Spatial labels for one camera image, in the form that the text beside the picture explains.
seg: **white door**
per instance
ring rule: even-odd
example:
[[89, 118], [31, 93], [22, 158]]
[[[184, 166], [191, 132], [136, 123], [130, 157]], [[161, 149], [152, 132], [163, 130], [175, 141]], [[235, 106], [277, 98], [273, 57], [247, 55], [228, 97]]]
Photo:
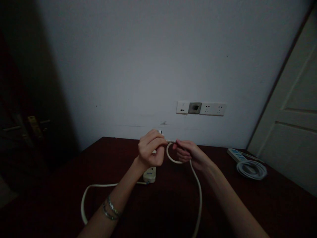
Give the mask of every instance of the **white door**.
[[317, 9], [310, 14], [248, 151], [317, 196]]

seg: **bracelet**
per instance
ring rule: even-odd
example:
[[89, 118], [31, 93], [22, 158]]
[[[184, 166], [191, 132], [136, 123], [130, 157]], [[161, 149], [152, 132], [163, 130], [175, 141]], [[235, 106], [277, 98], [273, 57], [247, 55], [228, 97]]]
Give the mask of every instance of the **bracelet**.
[[103, 202], [102, 208], [103, 208], [103, 212], [107, 218], [109, 218], [110, 220], [117, 220], [118, 219], [118, 217], [113, 217], [107, 212], [105, 202]]
[[121, 214], [115, 209], [115, 207], [113, 206], [113, 204], [111, 203], [110, 201], [110, 195], [108, 195], [108, 198], [107, 198], [107, 201], [108, 201], [108, 204], [112, 210], [112, 212], [119, 218], [121, 216]]

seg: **wooden table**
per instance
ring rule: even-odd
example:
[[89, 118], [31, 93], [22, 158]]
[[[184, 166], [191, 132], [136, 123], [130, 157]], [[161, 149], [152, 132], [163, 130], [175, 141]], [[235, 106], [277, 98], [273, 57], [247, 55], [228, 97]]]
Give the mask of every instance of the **wooden table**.
[[[138, 140], [103, 137], [42, 184], [0, 210], [1, 237], [76, 237], [84, 224], [80, 203], [90, 184], [119, 182], [138, 154]], [[242, 177], [226, 148], [200, 146], [271, 237], [316, 234], [317, 199], [267, 166], [263, 181]], [[231, 237], [213, 192], [197, 172], [203, 206], [198, 237]], [[113, 188], [91, 188], [85, 201], [89, 219]], [[136, 185], [113, 237], [191, 237], [198, 213], [198, 187], [189, 163], [165, 155], [156, 182]]]

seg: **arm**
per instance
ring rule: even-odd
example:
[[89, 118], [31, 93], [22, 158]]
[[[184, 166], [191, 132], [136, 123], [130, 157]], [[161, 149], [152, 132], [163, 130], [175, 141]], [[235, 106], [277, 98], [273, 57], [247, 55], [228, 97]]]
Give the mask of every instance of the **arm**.
[[[150, 167], [162, 165], [164, 159], [164, 147], [162, 145], [164, 144], [167, 144], [167, 141], [155, 129], [141, 137], [138, 145], [139, 156], [134, 159], [127, 173], [110, 193], [110, 200], [119, 213], [123, 212], [131, 191], [142, 174]], [[115, 214], [111, 211], [109, 205], [107, 205], [107, 201], [105, 201], [105, 204], [107, 212], [114, 216]], [[81, 231], [78, 238], [110, 237], [117, 223], [118, 220], [107, 218], [103, 212], [103, 207], [100, 206]]]
[[237, 237], [269, 237], [215, 163], [192, 141], [177, 140], [176, 142], [177, 144], [173, 145], [173, 149], [177, 150], [179, 160], [184, 163], [191, 159], [194, 168], [203, 173], [224, 210], [235, 235]]

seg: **door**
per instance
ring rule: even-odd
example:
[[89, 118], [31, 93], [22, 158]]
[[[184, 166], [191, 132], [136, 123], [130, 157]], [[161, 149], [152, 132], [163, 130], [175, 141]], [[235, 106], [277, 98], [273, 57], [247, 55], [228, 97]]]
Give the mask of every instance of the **door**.
[[317, 196], [317, 10], [285, 65], [248, 151]]
[[11, 197], [7, 184], [21, 193], [49, 174], [40, 124], [0, 34], [0, 206]]

